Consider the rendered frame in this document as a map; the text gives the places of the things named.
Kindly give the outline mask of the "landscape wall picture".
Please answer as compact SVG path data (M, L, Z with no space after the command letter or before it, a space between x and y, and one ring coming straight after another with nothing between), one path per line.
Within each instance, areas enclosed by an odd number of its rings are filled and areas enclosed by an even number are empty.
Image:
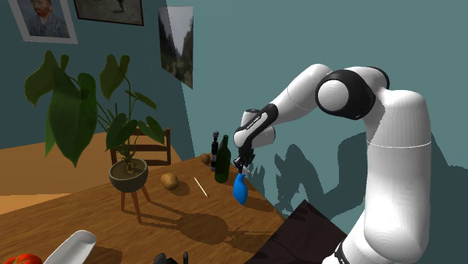
M160 6L161 67L190 89L194 84L194 7Z

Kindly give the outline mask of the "small black object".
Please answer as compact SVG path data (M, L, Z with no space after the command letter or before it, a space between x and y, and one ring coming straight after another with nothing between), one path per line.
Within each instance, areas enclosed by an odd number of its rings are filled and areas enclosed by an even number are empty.
M175 259L172 257L168 257L165 253L159 253L153 260L153 264L179 264ZM188 252L185 251L182 255L182 263L181 264L189 264L189 256Z

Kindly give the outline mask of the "brown wooden chair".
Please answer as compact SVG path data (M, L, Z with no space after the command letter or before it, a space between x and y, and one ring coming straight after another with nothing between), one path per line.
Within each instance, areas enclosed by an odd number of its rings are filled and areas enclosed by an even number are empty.
M155 145L155 144L137 144L136 147L136 153L137 152L164 152L166 153L166 160L164 159L148 159L144 158L143 160L148 164L148 166L168 166L171 165L172 163L172 154L171 154L171 130L169 127L166 128L166 130L163 131L165 143L161 145ZM133 132L132 136L138 136L140 137L148 137L146 136L142 131L140 131L139 128L136 128L136 130ZM111 148L110 149L110 157L111 157L111 163L116 164L118 162L118 156L117 156L117 151L122 150L122 147L119 146L118 149L116 148Z

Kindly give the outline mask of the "dark framed painting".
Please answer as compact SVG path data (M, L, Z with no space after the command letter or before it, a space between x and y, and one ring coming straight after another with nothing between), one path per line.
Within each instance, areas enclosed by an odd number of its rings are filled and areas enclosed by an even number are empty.
M142 0L73 0L81 20L144 26Z

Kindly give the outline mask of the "red tomato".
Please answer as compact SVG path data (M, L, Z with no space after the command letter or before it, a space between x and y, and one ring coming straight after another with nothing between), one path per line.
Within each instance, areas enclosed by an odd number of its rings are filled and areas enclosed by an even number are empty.
M39 256L24 253L7 259L3 264L43 264L43 261Z

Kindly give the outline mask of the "white curved dish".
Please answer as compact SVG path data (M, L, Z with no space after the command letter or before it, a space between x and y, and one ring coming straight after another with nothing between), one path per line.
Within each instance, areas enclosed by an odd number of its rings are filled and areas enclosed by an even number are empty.
M83 264L97 239L87 230L78 230L63 241L43 264Z

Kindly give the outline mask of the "thin pale stick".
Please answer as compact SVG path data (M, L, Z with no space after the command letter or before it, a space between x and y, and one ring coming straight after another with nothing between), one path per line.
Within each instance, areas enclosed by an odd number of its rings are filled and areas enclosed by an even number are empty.
M200 184L199 180L196 177L193 177L197 185L199 186L200 190L204 193L205 197L209 198L209 195L207 194L206 190L204 187Z

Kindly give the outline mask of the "blue spray bottle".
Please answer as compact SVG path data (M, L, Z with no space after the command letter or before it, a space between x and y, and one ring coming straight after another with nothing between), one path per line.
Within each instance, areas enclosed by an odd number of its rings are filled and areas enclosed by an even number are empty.
M248 168L244 166L242 171L236 176L232 188L232 195L241 205L244 205L248 198L248 187L245 184L245 179L247 178L249 173L250 171L248 170Z

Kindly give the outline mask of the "dark robot stand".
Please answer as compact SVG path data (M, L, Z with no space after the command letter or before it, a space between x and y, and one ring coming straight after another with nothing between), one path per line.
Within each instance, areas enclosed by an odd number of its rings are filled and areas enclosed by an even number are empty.
M346 237L304 200L245 264L321 264Z

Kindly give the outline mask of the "dark green glass bottle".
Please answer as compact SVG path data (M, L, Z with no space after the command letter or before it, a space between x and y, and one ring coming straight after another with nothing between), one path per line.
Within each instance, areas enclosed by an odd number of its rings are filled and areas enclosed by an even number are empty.
M228 147L229 136L224 135L217 152L214 179L218 183L225 183L229 178L231 152Z

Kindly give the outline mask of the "potted green leafy plant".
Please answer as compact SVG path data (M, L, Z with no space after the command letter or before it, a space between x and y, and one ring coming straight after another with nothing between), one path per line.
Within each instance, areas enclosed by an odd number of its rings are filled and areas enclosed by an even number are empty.
M127 77L129 55L116 58L109 54L99 77L95 79L88 73L80 73L77 78L66 74L69 58L62 55L56 59L47 50L42 65L24 82L24 94L29 103L36 105L41 96L52 95L46 114L45 147L49 151L57 146L62 155L72 164L77 164L84 150L95 135L97 126L106 132L106 150L118 149L118 162L109 168L108 176L112 186L120 193L120 206L125 207L125 197L130 194L137 216L141 215L137 196L142 191L145 196L146 182L149 175L148 164L136 154L137 144L165 143L164 131L151 116L136 120L132 114L134 105L141 102L151 109L156 103L144 94L126 90L128 96L127 112L119 109L104 109L98 102L97 93L102 92L110 99L113 92L129 81ZM146 136L132 136L139 128Z

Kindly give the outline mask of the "portrait painting white frame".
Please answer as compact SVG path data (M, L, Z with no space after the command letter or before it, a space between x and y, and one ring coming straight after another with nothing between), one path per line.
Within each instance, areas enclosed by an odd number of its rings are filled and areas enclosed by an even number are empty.
M67 0L7 0L25 42L78 44Z

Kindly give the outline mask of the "black pepper grinder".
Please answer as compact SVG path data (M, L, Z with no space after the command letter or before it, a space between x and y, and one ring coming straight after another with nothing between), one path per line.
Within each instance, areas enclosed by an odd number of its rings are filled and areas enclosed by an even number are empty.
M210 170L215 171L216 167L216 157L218 153L218 137L219 137L219 132L215 130L213 132L213 142L211 144L211 163L210 163Z

